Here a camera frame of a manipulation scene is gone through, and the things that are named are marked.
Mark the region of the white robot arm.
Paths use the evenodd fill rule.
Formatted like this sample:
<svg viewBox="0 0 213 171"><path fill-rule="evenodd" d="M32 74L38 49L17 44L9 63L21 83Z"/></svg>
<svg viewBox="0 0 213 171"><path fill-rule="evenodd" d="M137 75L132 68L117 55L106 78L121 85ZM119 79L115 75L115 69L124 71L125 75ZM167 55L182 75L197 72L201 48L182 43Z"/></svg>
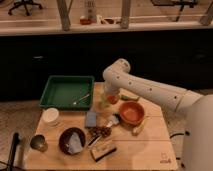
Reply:
<svg viewBox="0 0 213 171"><path fill-rule="evenodd" d="M130 74L130 64L120 58L103 71L104 92L117 95L126 89L175 113L186 114L181 171L213 171L213 94L202 95L184 88Z"/></svg>

